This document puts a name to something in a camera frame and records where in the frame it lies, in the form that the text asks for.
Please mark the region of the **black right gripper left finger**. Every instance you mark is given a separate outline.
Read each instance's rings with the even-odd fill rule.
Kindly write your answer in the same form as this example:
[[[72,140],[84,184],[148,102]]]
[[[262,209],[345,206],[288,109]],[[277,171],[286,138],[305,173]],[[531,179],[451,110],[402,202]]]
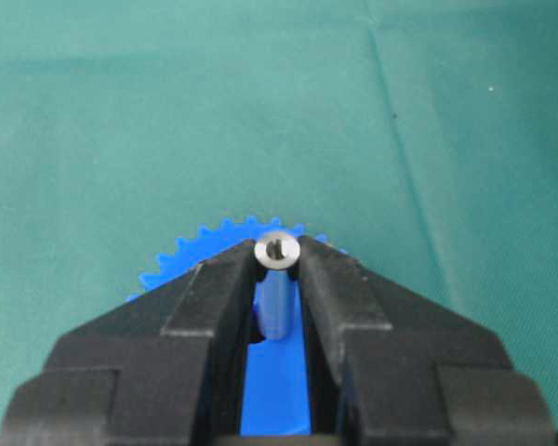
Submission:
[[[1,445],[205,445],[239,431],[254,244],[61,336],[19,386]]]

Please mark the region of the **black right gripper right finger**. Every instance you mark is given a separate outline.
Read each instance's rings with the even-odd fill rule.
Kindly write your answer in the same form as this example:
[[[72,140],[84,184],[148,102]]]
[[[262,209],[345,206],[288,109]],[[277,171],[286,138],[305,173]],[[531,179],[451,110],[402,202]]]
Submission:
[[[498,336],[315,239],[299,240],[312,431],[348,445],[553,445]]]

